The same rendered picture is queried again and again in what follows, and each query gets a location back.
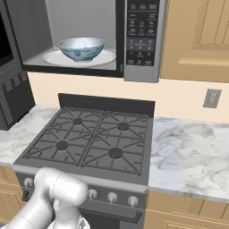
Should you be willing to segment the white microwave turntable plate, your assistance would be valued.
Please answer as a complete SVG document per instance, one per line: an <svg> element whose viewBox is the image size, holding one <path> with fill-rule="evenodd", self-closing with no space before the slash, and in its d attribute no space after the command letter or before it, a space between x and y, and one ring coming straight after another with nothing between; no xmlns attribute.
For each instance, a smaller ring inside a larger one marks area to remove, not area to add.
<svg viewBox="0 0 229 229"><path fill-rule="evenodd" d="M111 51L103 50L93 60L88 62L75 62L71 58L65 56L60 50L47 53L43 56L46 63L75 68L91 68L112 63L116 59L116 54Z"/></svg>

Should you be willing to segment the white and blue patterned bowl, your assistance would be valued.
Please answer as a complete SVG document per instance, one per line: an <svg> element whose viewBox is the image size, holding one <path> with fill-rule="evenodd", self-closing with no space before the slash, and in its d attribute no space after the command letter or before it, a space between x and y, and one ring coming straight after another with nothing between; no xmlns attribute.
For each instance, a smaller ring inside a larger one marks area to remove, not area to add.
<svg viewBox="0 0 229 229"><path fill-rule="evenodd" d="M64 55L75 62L93 60L103 50L105 41L101 38L68 38L58 43Z"/></svg>

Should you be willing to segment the black and silver microwave oven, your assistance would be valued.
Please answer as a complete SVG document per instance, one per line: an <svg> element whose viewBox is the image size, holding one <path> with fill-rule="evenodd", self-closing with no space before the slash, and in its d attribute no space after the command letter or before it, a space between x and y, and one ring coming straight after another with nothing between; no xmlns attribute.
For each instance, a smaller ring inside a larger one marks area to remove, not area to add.
<svg viewBox="0 0 229 229"><path fill-rule="evenodd" d="M48 72L157 82L168 0L6 0L21 67ZM46 63L68 38L101 38L109 64L75 68Z"/></svg>

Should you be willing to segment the dark grey gas hob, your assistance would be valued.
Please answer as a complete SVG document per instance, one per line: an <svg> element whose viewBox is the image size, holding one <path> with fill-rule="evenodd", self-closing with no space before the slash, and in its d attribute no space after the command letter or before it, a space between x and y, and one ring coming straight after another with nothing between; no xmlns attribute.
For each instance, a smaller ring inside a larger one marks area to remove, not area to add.
<svg viewBox="0 0 229 229"><path fill-rule="evenodd" d="M74 174L98 196L80 206L91 229L143 229L155 103L147 100L60 93L60 109L13 163L24 180L52 167ZM117 194L110 204L109 192ZM128 198L139 202L132 208Z"/></svg>

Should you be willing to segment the light wooden drawer front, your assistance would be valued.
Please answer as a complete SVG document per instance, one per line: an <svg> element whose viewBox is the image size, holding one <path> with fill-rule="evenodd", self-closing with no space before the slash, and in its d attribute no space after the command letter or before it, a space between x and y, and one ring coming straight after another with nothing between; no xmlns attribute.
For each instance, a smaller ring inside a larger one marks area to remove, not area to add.
<svg viewBox="0 0 229 229"><path fill-rule="evenodd" d="M229 229L229 203L149 191L143 229Z"/></svg>

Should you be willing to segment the light wooden base cupboard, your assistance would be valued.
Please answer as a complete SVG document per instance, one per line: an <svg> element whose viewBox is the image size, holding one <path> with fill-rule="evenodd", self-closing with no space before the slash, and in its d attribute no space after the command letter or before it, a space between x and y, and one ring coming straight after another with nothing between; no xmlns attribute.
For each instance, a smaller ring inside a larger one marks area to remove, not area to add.
<svg viewBox="0 0 229 229"><path fill-rule="evenodd" d="M24 207L22 188L10 166L0 165L0 223L6 224Z"/></svg>

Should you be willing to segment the grey wall socket plate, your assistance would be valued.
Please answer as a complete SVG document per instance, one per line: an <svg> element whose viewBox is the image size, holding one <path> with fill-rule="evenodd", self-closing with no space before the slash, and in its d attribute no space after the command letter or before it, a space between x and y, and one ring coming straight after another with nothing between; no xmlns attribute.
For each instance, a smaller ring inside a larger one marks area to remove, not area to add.
<svg viewBox="0 0 229 229"><path fill-rule="evenodd" d="M206 108L217 108L221 92L221 89L208 89L203 106Z"/></svg>

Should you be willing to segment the light wooden wall cupboard door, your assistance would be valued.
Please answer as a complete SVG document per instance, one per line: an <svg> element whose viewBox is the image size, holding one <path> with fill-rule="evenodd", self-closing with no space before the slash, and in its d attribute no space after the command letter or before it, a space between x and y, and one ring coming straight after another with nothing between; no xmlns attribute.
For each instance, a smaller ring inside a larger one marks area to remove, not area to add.
<svg viewBox="0 0 229 229"><path fill-rule="evenodd" d="M229 82L229 0L168 0L160 77Z"/></svg>

